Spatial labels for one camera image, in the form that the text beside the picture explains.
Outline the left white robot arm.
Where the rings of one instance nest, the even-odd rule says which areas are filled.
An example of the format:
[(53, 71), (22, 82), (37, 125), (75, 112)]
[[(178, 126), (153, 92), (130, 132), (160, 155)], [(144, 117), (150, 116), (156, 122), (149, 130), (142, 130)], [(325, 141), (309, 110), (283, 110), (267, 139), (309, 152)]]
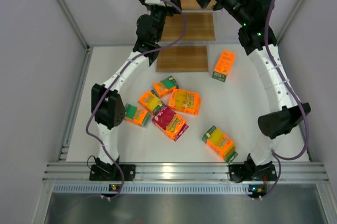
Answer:
[(125, 105), (121, 91), (128, 88), (145, 69), (157, 59), (162, 47), (165, 20), (180, 14), (185, 17), (181, 0), (139, 0), (149, 11), (136, 22), (135, 45), (125, 63), (103, 84), (94, 84), (91, 89), (91, 116), (95, 121), (100, 150), (95, 163), (90, 168), (91, 181), (132, 181), (135, 165), (120, 164), (118, 145), (118, 126), (125, 118)]

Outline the orange sponge box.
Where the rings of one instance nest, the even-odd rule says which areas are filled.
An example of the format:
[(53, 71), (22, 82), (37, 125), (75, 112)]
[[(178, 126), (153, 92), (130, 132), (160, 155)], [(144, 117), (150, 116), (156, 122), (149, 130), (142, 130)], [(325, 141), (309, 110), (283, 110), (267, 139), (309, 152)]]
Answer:
[(235, 56), (236, 54), (234, 52), (224, 50), (216, 63), (212, 78), (225, 82), (235, 61)]

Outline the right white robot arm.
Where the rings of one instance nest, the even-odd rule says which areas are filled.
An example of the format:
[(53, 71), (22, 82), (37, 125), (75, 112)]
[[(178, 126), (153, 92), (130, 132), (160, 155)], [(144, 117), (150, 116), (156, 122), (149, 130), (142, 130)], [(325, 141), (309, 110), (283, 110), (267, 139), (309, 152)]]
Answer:
[[(196, 0), (206, 8), (211, 0)], [(311, 107), (302, 103), (286, 76), (277, 39), (269, 25), (276, 0), (215, 0), (213, 11), (226, 10), (240, 25), (239, 41), (255, 66), (265, 89), (270, 112), (258, 118), (260, 136), (243, 164), (231, 164), (230, 180), (234, 182), (276, 180), (272, 159), (276, 148), (301, 122)]]

